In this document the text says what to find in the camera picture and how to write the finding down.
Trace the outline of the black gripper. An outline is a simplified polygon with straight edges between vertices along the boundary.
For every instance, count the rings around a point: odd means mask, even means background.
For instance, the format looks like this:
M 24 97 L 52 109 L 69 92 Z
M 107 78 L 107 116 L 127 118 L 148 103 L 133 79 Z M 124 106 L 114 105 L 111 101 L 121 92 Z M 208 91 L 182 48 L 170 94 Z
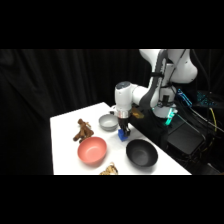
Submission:
M 119 118 L 118 123 L 121 128 L 121 135 L 124 135 L 123 129 L 125 129 L 125 136 L 130 136 L 131 130 L 128 128 L 129 118 Z

